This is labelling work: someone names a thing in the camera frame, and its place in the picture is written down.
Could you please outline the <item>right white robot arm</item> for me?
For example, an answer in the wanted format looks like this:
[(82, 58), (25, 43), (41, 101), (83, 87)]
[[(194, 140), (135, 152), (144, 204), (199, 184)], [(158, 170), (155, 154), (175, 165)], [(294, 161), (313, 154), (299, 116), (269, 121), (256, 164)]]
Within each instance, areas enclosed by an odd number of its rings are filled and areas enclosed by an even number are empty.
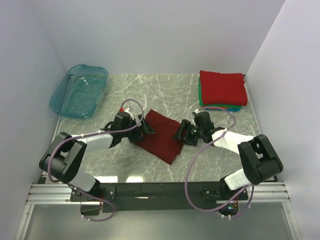
[(215, 127), (206, 111), (196, 110), (192, 121), (183, 119), (172, 139), (188, 146), (196, 146), (198, 140), (203, 140), (239, 155), (242, 168), (220, 179), (219, 193), (226, 200), (232, 199), (238, 189), (258, 185), (284, 169), (267, 136), (243, 135), (230, 131), (230, 127)]

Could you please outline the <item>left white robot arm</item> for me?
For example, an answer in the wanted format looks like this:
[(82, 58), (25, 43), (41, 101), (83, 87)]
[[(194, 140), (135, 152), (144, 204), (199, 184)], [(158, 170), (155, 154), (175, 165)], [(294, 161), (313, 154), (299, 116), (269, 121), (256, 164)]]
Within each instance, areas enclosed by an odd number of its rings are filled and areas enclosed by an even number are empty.
[(96, 178), (80, 170), (85, 153), (113, 148), (125, 138), (131, 144), (138, 143), (154, 133), (142, 114), (133, 118), (128, 112), (119, 111), (113, 121), (96, 132), (84, 135), (59, 133), (40, 159), (39, 168), (57, 181), (81, 189), (88, 201), (94, 201), (103, 197), (103, 191)]

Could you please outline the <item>dark red t-shirt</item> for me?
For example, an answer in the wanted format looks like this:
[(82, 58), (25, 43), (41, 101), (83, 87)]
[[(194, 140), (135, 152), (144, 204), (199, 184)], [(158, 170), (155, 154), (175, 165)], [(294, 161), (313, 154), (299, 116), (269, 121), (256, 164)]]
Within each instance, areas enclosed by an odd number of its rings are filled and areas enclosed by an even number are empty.
[(147, 134), (135, 145), (171, 165), (184, 146), (182, 142), (173, 139), (180, 123), (152, 109), (146, 114), (145, 121), (154, 133)]

